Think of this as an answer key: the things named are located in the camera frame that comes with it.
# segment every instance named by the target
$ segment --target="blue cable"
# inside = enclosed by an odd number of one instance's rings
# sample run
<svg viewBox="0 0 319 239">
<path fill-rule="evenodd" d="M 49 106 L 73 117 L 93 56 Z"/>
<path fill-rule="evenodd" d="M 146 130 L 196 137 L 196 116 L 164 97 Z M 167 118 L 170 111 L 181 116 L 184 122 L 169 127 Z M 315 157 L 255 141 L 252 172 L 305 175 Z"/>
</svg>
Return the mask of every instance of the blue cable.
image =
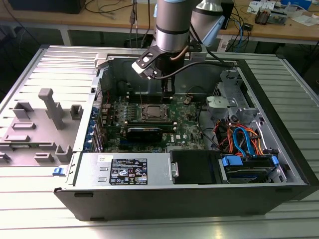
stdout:
<svg viewBox="0 0 319 239">
<path fill-rule="evenodd" d="M 250 155 L 254 156 L 255 155 L 255 151 L 254 151 L 254 148 L 250 144 L 249 133 L 243 127 L 238 127 L 238 128 L 236 128 L 234 130 L 233 138 L 234 138 L 235 147 L 243 154 L 244 157 L 246 157 L 245 151 L 241 147 L 239 147 L 238 142 L 237 142 L 237 132 L 239 130 L 242 130 L 244 132 L 244 135 L 246 137 L 248 152 L 249 152 Z"/>
<path fill-rule="evenodd" d="M 240 39 L 239 39 L 239 43 L 238 43 L 238 45 L 237 45 L 237 47 L 236 47 L 236 50 L 235 50 L 235 52 L 237 52 L 238 49 L 239 49 L 239 46 L 241 45 L 241 41 L 242 41 L 242 39 L 243 39 L 243 28 L 242 28 L 242 26 L 240 25 L 240 22 L 239 22 L 239 21 L 237 21 L 236 19 L 232 19 L 232 20 L 233 20 L 235 23 L 238 24 L 239 29 L 240 29 Z"/>
</svg>

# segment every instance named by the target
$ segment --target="motherboard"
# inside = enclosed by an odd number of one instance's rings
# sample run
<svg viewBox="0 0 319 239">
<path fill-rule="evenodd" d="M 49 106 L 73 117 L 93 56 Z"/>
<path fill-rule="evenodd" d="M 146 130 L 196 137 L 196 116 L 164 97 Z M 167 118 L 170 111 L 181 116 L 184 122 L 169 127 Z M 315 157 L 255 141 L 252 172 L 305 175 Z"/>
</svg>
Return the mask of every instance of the motherboard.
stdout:
<svg viewBox="0 0 319 239">
<path fill-rule="evenodd" d="M 205 149 L 197 111 L 196 103 L 186 96 L 174 96 L 169 104 L 142 96 L 136 100 L 118 97 L 103 104 L 104 152 Z"/>
</svg>

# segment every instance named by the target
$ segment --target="slotted metal surface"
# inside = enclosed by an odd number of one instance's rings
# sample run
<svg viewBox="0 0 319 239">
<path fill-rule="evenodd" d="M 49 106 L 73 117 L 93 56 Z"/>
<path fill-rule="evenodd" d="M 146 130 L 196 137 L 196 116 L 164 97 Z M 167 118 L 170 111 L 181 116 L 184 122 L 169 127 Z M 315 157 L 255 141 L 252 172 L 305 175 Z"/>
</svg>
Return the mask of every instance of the slotted metal surface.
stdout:
<svg viewBox="0 0 319 239">
<path fill-rule="evenodd" d="M 41 50 L 38 59 L 35 58 L 35 63 L 25 73 L 17 97 L 37 98 L 38 89 L 48 86 L 53 88 L 55 97 L 63 107 L 68 108 L 72 102 L 77 104 L 85 102 L 82 96 L 78 97 L 78 94 L 86 94 L 90 89 L 90 81 L 95 76 L 94 57 L 96 53 L 107 52 L 110 49 L 63 46 Z M 120 51 L 129 54 L 142 53 L 127 49 Z M 300 79 L 291 73 L 291 69 L 284 61 L 273 55 L 234 53 L 216 55 L 221 58 L 247 59 L 262 88 L 318 177 L 319 109 L 316 102 L 311 99 L 314 96 L 309 94 L 309 90 L 300 83 Z M 41 105 L 38 100 L 32 103 Z M 6 108 L 0 116 L 2 123 L 0 132 L 2 132 L 14 115 Z M 53 169 L 54 167 L 0 168 L 1 238 L 63 236 L 91 239 L 304 239 L 319 237 L 319 192 L 302 201 L 284 203 L 264 216 L 81 222 L 75 219 L 51 192 L 55 185 L 61 185 L 64 180 L 52 177 Z M 141 202 L 132 199 L 132 206 L 134 203 Z"/>
</svg>

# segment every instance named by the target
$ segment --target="warning label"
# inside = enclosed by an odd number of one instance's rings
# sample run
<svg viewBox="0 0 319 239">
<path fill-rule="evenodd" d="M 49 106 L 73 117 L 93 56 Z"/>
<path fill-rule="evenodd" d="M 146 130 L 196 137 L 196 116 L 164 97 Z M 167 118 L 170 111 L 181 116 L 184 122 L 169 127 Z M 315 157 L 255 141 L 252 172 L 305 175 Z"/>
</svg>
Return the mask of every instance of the warning label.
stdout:
<svg viewBox="0 0 319 239">
<path fill-rule="evenodd" d="M 111 185 L 146 185 L 148 183 L 148 160 L 112 159 Z"/>
</svg>

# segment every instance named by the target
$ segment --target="gray plastic peg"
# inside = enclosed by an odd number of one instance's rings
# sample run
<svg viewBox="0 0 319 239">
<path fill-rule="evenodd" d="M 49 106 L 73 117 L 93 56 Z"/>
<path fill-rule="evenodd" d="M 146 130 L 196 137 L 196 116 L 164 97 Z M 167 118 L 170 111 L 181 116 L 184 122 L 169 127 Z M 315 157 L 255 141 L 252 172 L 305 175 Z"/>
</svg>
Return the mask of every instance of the gray plastic peg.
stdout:
<svg viewBox="0 0 319 239">
<path fill-rule="evenodd" d="M 62 130 L 64 123 L 62 121 L 60 112 L 56 108 L 56 104 L 52 98 L 52 95 L 53 95 L 53 90 L 51 88 L 42 88 L 38 96 L 41 100 L 44 101 L 56 129 Z"/>
</svg>

